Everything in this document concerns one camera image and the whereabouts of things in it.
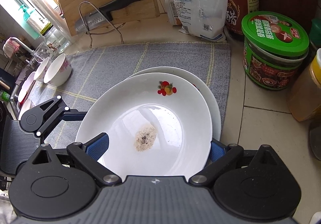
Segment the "seasoning residue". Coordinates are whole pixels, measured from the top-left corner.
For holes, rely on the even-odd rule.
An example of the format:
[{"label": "seasoning residue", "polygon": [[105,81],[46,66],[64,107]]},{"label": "seasoning residue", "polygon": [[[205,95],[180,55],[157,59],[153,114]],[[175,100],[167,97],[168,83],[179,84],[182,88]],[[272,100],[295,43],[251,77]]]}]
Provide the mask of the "seasoning residue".
[{"label": "seasoning residue", "polygon": [[157,131],[154,126],[146,125],[143,126],[135,136],[135,148],[137,151],[145,151],[150,149],[156,139]]}]

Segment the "knife handle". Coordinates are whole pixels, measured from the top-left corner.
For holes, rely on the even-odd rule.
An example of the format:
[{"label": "knife handle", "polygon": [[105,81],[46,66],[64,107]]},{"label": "knife handle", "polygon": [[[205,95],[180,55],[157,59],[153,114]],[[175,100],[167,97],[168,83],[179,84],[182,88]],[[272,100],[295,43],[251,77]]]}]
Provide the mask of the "knife handle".
[{"label": "knife handle", "polygon": [[111,11],[125,8],[136,1],[142,0],[113,0],[106,5],[99,7],[98,9],[102,12],[105,18],[107,18],[109,21],[112,21],[113,17],[111,16]]}]

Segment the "plastic wrap roll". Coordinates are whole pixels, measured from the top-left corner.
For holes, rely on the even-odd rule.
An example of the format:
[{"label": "plastic wrap roll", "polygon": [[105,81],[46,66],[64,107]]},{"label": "plastic wrap roll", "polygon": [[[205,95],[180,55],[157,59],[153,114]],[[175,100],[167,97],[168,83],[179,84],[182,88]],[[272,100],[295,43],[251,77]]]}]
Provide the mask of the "plastic wrap roll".
[{"label": "plastic wrap roll", "polygon": [[33,4],[44,14],[44,16],[57,28],[71,43],[76,42],[78,36],[71,36],[67,23],[50,6],[47,0],[31,0]]}]

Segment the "faucet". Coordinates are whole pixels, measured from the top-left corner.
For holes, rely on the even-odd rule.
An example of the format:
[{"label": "faucet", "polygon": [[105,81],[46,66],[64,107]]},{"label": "faucet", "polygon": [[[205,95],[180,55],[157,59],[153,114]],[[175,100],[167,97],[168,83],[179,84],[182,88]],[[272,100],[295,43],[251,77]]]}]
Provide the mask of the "faucet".
[{"label": "faucet", "polygon": [[19,40],[16,37],[11,37],[11,40],[17,42],[21,47],[23,47],[25,50],[27,50],[33,56],[31,58],[31,60],[30,60],[30,62],[31,62],[30,65],[32,65],[33,67],[36,67],[38,62],[37,62],[36,57],[35,57],[35,51],[32,50],[24,42],[22,42],[21,40]]}]

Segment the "glass jar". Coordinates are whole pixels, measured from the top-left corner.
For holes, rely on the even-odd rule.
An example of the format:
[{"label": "glass jar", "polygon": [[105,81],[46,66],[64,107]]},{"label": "glass jar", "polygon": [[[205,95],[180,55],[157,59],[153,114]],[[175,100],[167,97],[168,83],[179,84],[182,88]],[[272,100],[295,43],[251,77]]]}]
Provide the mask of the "glass jar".
[{"label": "glass jar", "polygon": [[53,51],[44,43],[42,42],[35,50],[34,55],[38,63],[41,63],[50,55]]},{"label": "glass jar", "polygon": [[46,45],[54,52],[58,51],[59,54],[70,45],[70,41],[53,25],[49,26],[47,30],[42,31],[42,35],[45,37]]}]

